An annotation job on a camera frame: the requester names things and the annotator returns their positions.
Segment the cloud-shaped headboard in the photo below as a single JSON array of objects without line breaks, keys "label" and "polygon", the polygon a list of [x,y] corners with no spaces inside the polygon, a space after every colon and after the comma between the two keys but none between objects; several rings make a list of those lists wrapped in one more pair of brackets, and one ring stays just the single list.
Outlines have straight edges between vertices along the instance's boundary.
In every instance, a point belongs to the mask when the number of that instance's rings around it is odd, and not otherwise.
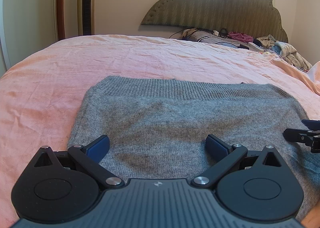
[{"label": "cloud-shaped headboard", "polygon": [[288,42],[279,11],[272,0],[159,0],[145,15],[142,25],[244,32],[258,38],[271,34]]}]

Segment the ribbed gray panel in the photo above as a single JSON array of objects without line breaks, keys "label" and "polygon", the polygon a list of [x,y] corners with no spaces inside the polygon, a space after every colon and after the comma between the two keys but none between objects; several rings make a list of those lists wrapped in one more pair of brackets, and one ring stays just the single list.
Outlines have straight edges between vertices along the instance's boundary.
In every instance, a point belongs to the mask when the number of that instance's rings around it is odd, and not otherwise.
[{"label": "ribbed gray panel", "polygon": [[253,224],[232,216],[211,191],[191,187],[185,179],[132,179],[107,191],[100,203],[81,218],[63,224],[36,224],[22,219],[13,228],[302,228],[296,220]]}]

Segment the brown door frame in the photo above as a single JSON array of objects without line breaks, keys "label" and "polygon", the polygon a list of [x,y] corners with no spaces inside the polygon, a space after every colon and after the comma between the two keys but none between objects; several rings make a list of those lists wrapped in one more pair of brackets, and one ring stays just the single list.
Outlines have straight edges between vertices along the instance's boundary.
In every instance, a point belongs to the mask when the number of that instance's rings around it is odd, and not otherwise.
[{"label": "brown door frame", "polygon": [[63,10],[63,0],[57,0],[57,27],[58,27],[58,40],[63,40],[66,38],[66,33],[64,30],[64,10]]}]

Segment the gray knit fabric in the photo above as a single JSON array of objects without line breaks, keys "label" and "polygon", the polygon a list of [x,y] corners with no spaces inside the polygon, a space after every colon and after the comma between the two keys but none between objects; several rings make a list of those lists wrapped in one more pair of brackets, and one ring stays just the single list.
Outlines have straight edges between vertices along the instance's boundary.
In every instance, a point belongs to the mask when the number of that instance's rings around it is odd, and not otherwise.
[{"label": "gray knit fabric", "polygon": [[273,145],[303,188],[301,220],[320,196],[320,155],[287,143],[282,132],[306,129],[300,120],[307,118],[297,100],[273,85],[112,76],[85,94],[68,146],[106,134],[110,151],[100,164],[124,180],[190,180],[214,164],[204,149],[208,134],[249,150]]}]

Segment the bedspread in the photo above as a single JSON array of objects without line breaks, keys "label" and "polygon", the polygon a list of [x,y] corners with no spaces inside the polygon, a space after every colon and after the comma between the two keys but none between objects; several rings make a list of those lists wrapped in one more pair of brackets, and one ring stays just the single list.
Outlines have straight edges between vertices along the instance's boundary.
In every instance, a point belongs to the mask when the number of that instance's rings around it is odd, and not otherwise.
[{"label": "bedspread", "polygon": [[142,36],[63,40],[0,79],[0,227],[17,215],[11,189],[38,148],[65,150],[85,92],[108,75],[276,85],[320,119],[320,63],[305,74],[275,54]]}]

